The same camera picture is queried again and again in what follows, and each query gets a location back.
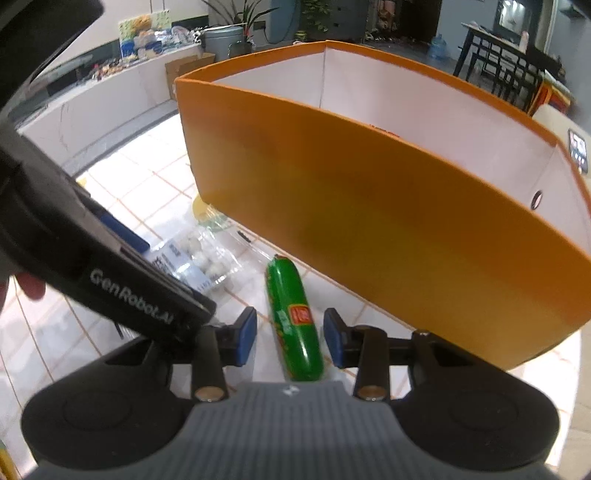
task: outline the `white counter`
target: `white counter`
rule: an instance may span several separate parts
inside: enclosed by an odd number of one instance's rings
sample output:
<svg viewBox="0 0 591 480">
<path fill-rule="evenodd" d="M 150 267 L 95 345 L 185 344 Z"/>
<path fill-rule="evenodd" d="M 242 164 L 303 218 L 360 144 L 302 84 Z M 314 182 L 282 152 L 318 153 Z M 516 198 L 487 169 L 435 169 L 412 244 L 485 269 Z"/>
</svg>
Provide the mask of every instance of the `white counter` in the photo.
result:
<svg viewBox="0 0 591 480">
<path fill-rule="evenodd" d="M 164 65 L 197 53 L 190 45 L 89 81 L 51 101 L 19 132 L 68 173 L 78 172 L 137 132 L 176 111 Z"/>
</svg>

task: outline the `person's finger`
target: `person's finger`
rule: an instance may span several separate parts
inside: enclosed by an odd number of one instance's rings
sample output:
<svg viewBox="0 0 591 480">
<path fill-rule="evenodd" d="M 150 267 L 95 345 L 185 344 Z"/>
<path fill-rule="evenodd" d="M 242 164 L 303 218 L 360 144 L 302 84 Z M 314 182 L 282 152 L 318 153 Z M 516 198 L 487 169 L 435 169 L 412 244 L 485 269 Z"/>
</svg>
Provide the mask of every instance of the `person's finger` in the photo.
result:
<svg viewBox="0 0 591 480">
<path fill-rule="evenodd" d="M 45 282 L 37 277 L 23 272 L 17 274 L 17 281 L 25 295 L 31 300 L 41 300 L 45 295 Z"/>
<path fill-rule="evenodd" d="M 0 283 L 0 310 L 4 308 L 4 302 L 6 301 L 6 293 L 8 292 L 8 282 Z"/>
</svg>

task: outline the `cardboard box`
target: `cardboard box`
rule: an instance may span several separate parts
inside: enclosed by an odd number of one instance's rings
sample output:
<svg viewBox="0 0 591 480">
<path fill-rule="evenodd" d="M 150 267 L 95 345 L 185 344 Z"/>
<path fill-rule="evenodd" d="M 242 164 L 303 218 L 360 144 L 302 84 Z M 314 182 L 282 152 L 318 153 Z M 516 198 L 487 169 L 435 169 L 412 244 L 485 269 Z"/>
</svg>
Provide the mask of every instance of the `cardboard box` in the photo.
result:
<svg viewBox="0 0 591 480">
<path fill-rule="evenodd" d="M 203 56 L 199 58 L 198 55 L 191 55 L 189 57 L 183 57 L 182 59 L 169 61 L 164 67 L 166 68 L 166 81 L 168 83 L 168 91 L 170 92 L 170 98 L 176 100 L 176 91 L 174 88 L 174 80 L 185 73 L 192 72 L 193 70 L 200 69 L 205 65 L 213 63 L 216 56 L 214 53 L 203 53 Z"/>
</svg>

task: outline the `trash bin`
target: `trash bin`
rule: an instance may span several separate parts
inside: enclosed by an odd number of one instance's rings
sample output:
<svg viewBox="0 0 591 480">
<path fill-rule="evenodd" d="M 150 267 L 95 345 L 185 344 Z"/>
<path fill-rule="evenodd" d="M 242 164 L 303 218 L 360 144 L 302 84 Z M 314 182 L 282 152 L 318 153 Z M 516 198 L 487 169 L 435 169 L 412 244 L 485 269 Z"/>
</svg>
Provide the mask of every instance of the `trash bin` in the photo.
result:
<svg viewBox="0 0 591 480">
<path fill-rule="evenodd" d="M 215 54 L 216 61 L 227 60 L 230 46 L 245 41 L 244 28 L 241 25 L 208 28 L 200 38 L 205 44 L 205 51 Z"/>
</svg>

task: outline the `grey textured grip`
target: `grey textured grip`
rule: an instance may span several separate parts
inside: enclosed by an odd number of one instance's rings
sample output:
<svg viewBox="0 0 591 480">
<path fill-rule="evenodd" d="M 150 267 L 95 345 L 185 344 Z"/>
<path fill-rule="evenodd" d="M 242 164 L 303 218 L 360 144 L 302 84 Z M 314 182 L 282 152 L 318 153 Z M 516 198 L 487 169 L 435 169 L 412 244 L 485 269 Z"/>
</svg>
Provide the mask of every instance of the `grey textured grip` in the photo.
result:
<svg viewBox="0 0 591 480">
<path fill-rule="evenodd" d="M 178 436 L 133 465 L 69 471 L 47 463 L 30 480 L 551 480 L 542 464 L 509 472 L 461 470 L 412 444 L 385 404 L 339 382 L 249 384 L 193 409 Z"/>
</svg>

